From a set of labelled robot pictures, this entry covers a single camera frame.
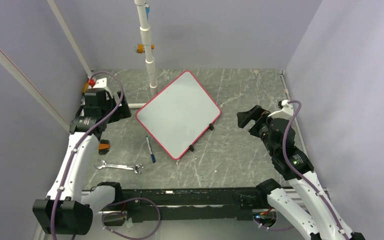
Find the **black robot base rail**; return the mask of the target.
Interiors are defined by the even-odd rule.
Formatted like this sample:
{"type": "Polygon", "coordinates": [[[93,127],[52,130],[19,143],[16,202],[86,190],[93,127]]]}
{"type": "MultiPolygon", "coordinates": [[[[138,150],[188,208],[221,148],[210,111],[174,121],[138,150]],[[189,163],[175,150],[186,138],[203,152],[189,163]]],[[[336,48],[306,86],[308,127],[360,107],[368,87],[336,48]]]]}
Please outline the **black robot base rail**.
{"type": "Polygon", "coordinates": [[[163,221],[250,221],[270,208],[255,187],[123,189],[122,198],[130,201],[105,206],[101,213],[123,213],[133,223],[154,221],[158,215],[163,221]]]}

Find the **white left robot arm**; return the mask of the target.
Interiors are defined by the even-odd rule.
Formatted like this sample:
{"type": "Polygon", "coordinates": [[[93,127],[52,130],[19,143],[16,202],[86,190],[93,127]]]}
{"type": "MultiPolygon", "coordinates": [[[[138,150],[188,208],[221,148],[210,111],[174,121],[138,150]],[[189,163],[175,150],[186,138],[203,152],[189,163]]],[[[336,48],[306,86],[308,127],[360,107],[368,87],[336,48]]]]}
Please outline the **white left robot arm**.
{"type": "Polygon", "coordinates": [[[86,235],[93,217],[106,206],[119,209],[124,203],[121,184],[101,182],[87,196],[82,195],[88,164],[98,150],[107,125],[131,117],[123,90],[119,100],[103,87],[88,89],[69,125],[69,142],[60,171],[44,199],[33,203],[32,211],[46,234],[86,235]]]}

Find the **pink-framed whiteboard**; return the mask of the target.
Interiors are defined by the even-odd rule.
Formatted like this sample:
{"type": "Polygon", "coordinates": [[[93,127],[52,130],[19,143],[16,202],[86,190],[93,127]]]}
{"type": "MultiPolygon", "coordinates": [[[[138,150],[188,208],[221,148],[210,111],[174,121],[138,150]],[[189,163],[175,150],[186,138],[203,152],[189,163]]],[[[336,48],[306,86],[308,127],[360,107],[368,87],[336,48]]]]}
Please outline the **pink-framed whiteboard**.
{"type": "Polygon", "coordinates": [[[221,109],[189,70],[135,114],[139,124],[174,160],[179,160],[221,116],[221,109]]]}

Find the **white whiteboard marker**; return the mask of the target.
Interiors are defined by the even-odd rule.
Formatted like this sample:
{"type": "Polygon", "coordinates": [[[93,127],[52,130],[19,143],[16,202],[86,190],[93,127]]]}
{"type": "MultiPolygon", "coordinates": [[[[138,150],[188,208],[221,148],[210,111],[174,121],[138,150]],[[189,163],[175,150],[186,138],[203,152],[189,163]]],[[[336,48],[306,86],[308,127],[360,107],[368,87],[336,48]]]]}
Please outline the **white whiteboard marker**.
{"type": "Polygon", "coordinates": [[[153,164],[155,164],[156,163],[156,157],[155,157],[155,154],[154,154],[153,149],[152,149],[150,137],[147,135],[145,137],[145,139],[146,139],[147,147],[148,147],[149,154],[150,154],[150,157],[151,157],[151,161],[152,161],[153,164]]]}

